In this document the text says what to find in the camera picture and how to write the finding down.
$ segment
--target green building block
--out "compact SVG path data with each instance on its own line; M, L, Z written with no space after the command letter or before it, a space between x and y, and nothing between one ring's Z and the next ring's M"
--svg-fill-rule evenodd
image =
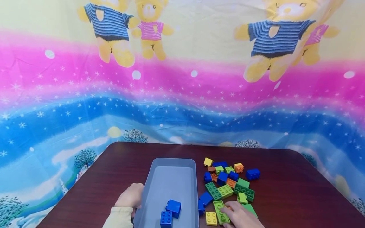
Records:
M257 214L255 210L253 209L251 204L242 204L244 208L246 208L249 212L253 213L253 215L257 218Z
M230 223L228 216L222 212L220 212L220 208L224 207L223 201L214 201L213 202L215 213L217 213L218 223L223 225L223 223Z
M213 184L213 182L207 183L205 187L214 200L223 199L222 194L218 191L217 187Z
M222 195L223 199L233 195L233 190L229 185L223 185L222 187L218 188L218 191Z
M228 167L226 167L226 168L224 168L224 171L226 172L226 173L230 173L230 172L234 172L235 173L235 171L234 171L234 169L233 169L233 167L232 166L228 166Z
M218 174L219 174L220 172L223 172L223 171L224 171L223 166L217 166L217 167L215 168L215 171L217 172L217 176L218 176Z
M245 188L249 188L250 187L250 182L245 181L244 179L238 178L237 183Z
M239 192L242 192L246 195L247 200L252 202L253 198L255 196L255 191L246 187L243 187L238 182L236 183L236 186L234 187L233 192L238 195Z

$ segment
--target tree illustration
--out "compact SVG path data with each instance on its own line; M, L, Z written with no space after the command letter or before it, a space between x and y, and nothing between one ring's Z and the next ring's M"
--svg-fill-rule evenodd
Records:
M306 154L306 153L301 153L306 159L307 161L309 161L309 163L311 163L316 169L318 168L318 165L317 165L317 161L316 159L310 155L310 154Z
M20 215L29 204L24 204L17 197L0 198L0 227L7 227Z
M123 140L125 142L148 143L147 136L142 131L136 129L126 130L123 134Z
M88 169L96 160L96 156L95 150L90 148L81 150L81 152L75 156L75 167L79 170L84 169L85 167Z
M246 139L245 141L238 141L235 147L245 147L245 148L260 148L260 144L255 140Z
M352 199L351 203L360 211L363 216L365 216L365 202L361 198L358 200Z

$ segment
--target colorful backdrop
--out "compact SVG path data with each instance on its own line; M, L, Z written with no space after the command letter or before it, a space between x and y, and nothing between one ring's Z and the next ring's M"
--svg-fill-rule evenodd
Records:
M3 2L0 227L36 227L116 141L292 149L365 215L364 7Z

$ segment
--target forearm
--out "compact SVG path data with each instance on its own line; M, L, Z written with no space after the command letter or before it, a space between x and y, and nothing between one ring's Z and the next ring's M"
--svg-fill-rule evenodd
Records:
M133 208L112 207L103 228L133 228L132 212Z

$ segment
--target teddy bear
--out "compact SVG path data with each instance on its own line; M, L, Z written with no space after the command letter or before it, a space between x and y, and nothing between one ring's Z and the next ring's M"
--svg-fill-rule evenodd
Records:
M326 25L327 20L336 12L344 0L330 0L326 8L326 12L323 17L318 21L317 27L310 33L304 46L302 47L299 55L293 62L293 65L297 65L302 59L303 63L307 66L314 65L320 60L319 56L319 43L322 37L333 38L339 34L339 29L334 26Z
M151 59L154 55L160 61L166 59L161 35L170 36L174 30L158 19L167 3L168 0L135 0L141 23L132 31L132 35L141 38L142 56L145 59Z
M269 79L279 80L293 62L298 41L315 28L309 18L320 8L319 0L263 0L266 20L243 24L235 29L235 39L254 41L251 59L243 74L247 82L257 82L269 70Z
M122 67L134 65L127 29L137 27L141 21L124 13L127 8L128 0L90 0L77 9L79 19L92 24L99 56L105 63L110 62L112 53Z

